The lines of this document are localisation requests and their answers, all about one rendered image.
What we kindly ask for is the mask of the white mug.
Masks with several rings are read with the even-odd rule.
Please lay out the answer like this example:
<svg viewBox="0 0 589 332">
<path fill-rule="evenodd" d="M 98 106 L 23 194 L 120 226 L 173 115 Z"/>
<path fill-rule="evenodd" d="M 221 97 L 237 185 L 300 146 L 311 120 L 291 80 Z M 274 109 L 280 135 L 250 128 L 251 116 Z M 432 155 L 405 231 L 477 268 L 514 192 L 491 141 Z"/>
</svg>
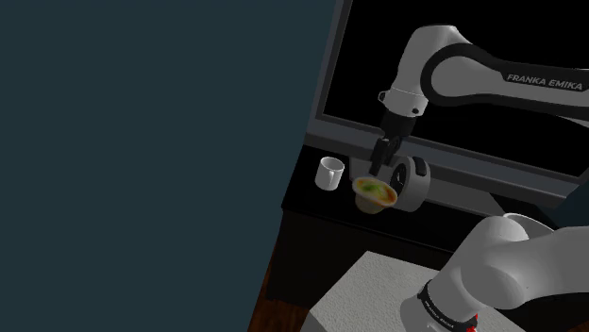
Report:
<svg viewBox="0 0 589 332">
<path fill-rule="evenodd" d="M 345 164 L 338 158 L 323 157 L 319 162 L 314 183 L 321 190 L 335 191 L 344 170 Z"/>
</svg>

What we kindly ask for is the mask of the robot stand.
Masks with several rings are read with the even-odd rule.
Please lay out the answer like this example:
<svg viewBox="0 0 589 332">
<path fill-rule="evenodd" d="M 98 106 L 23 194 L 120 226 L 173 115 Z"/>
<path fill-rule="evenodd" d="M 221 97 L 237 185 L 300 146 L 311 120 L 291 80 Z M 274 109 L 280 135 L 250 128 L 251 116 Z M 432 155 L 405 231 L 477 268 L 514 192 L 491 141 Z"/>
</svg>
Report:
<svg viewBox="0 0 589 332">
<path fill-rule="evenodd" d="M 300 332 L 446 332 L 416 299 L 437 274 L 366 252 L 311 308 Z"/>
</svg>

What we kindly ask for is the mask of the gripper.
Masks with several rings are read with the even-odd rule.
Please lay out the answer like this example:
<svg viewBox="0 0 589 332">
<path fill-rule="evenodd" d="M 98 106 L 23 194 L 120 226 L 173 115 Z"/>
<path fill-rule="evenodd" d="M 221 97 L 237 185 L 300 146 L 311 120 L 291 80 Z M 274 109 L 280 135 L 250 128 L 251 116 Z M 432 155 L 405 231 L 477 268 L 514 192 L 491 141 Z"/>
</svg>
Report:
<svg viewBox="0 0 589 332">
<path fill-rule="evenodd" d="M 385 165 L 391 163 L 400 148 L 401 138 L 409 137 L 412 134 L 416 120 L 416 117 L 398 115 L 389 110 L 384 112 L 379 125 L 383 136 L 377 139 L 371 154 L 371 165 L 368 170 L 370 175 L 377 177 L 383 162 Z"/>
</svg>

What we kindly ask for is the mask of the bowl of noodle soup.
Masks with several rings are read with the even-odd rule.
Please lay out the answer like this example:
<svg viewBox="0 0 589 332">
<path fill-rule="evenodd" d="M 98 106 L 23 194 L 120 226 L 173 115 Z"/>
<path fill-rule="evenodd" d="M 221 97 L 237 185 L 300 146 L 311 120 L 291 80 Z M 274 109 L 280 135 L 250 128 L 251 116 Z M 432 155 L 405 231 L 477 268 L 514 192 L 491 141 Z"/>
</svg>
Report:
<svg viewBox="0 0 589 332">
<path fill-rule="evenodd" d="M 367 214 L 377 214 L 391 208 L 397 202 L 396 191 L 387 183 L 374 178 L 361 176 L 352 181 L 356 207 Z"/>
</svg>

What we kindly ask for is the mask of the grey round device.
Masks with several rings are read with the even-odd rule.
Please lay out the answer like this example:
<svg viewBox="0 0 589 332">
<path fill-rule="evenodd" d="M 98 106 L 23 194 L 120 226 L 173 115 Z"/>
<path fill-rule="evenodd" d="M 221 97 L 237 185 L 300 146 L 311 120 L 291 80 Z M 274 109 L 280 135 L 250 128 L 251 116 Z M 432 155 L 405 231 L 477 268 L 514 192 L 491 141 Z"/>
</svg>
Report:
<svg viewBox="0 0 589 332">
<path fill-rule="evenodd" d="M 430 168 L 420 157 L 399 157 L 395 163 L 389 185 L 397 194 L 394 208 L 414 212 L 428 196 Z"/>
</svg>

